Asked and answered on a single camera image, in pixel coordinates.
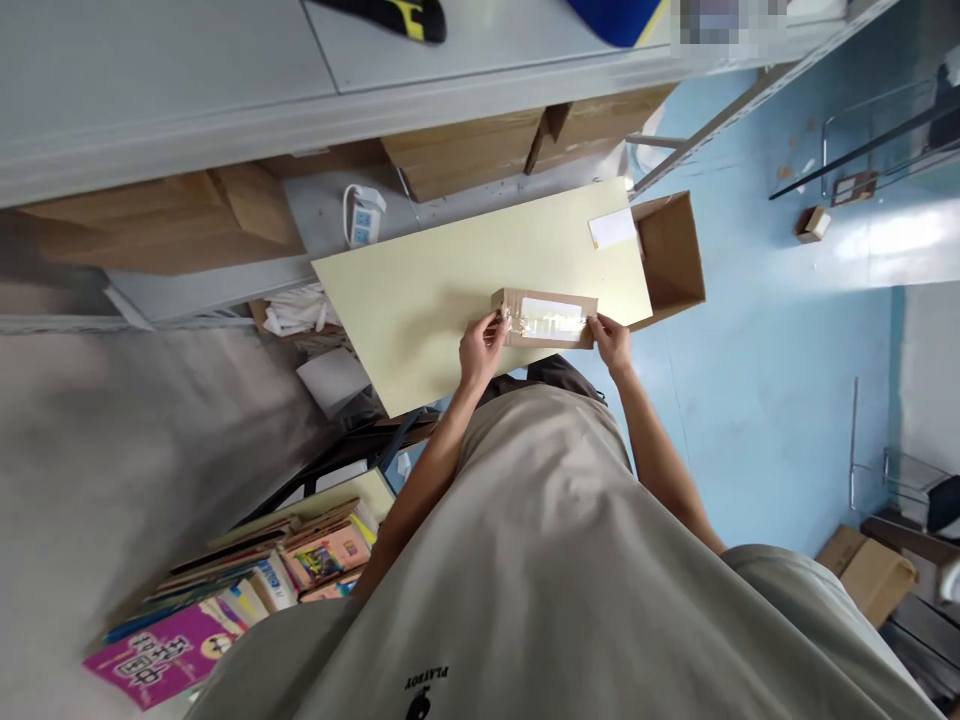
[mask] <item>stack of books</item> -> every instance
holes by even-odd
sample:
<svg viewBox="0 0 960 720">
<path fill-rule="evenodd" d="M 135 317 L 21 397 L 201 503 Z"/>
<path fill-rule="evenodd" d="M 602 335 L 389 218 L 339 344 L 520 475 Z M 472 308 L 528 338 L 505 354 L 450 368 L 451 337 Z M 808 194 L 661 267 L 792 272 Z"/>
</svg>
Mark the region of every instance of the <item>stack of books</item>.
<svg viewBox="0 0 960 720">
<path fill-rule="evenodd" d="M 379 524 L 360 497 L 333 507 L 330 498 L 311 496 L 236 528 L 172 568 L 84 666 L 146 710 L 196 688 L 264 618 L 297 602 L 347 595 Z"/>
</svg>

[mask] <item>gray floor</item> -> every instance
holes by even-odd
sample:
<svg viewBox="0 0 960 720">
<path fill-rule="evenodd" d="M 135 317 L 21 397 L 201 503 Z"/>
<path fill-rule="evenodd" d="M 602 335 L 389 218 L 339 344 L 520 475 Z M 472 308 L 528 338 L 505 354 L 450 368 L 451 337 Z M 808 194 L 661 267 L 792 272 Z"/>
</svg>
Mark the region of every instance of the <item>gray floor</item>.
<svg viewBox="0 0 960 720">
<path fill-rule="evenodd" d="M 294 366 L 246 330 L 0 338 L 3 717 L 139 715 L 84 652 L 318 445 L 325 421 Z"/>
</svg>

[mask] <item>hand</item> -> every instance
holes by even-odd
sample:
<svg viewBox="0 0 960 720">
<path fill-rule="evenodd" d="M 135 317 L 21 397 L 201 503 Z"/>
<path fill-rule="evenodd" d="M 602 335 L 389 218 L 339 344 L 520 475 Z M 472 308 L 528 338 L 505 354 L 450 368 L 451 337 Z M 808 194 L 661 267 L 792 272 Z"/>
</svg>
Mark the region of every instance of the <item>hand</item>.
<svg viewBox="0 0 960 720">
<path fill-rule="evenodd" d="M 630 361 L 630 329 L 625 328 L 606 315 L 597 313 L 596 317 L 587 318 L 593 336 L 597 340 L 600 358 L 613 375 L 617 372 L 633 370 Z"/>
<path fill-rule="evenodd" d="M 470 323 L 460 340 L 460 387 L 483 391 L 500 364 L 500 348 L 510 325 L 494 310 Z"/>
</svg>

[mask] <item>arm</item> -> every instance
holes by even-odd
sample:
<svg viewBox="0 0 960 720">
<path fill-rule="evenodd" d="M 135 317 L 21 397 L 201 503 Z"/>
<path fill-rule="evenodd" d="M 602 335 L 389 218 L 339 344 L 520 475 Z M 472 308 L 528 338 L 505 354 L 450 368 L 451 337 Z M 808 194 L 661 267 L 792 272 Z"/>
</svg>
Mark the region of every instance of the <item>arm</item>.
<svg viewBox="0 0 960 720">
<path fill-rule="evenodd" d="M 460 385 L 390 513 L 380 525 L 377 544 L 352 596 L 366 600 L 373 594 L 453 483 L 464 433 L 487 383 L 497 371 L 500 349 L 507 337 L 507 323 L 497 325 L 496 318 L 497 312 L 494 311 L 471 323 L 460 340 Z"/>
<path fill-rule="evenodd" d="M 670 442 L 630 360 L 630 331 L 605 315 L 590 318 L 600 357 L 620 393 L 640 482 L 704 545 L 726 550 L 707 519 L 697 486 Z"/>
</svg>

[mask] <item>forearm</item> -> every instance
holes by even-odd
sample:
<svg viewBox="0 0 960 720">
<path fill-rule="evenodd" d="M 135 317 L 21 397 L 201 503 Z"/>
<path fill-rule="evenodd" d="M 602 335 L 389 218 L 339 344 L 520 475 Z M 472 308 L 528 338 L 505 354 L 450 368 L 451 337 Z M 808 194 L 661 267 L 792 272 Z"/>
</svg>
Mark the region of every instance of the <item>forearm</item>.
<svg viewBox="0 0 960 720">
<path fill-rule="evenodd" d="M 725 550 L 707 520 L 697 486 L 632 368 L 614 370 L 637 475 L 650 493 L 711 550 Z"/>
<path fill-rule="evenodd" d="M 460 448 L 483 388 L 459 388 L 380 525 L 377 544 L 353 594 L 369 597 L 453 483 Z"/>
</svg>

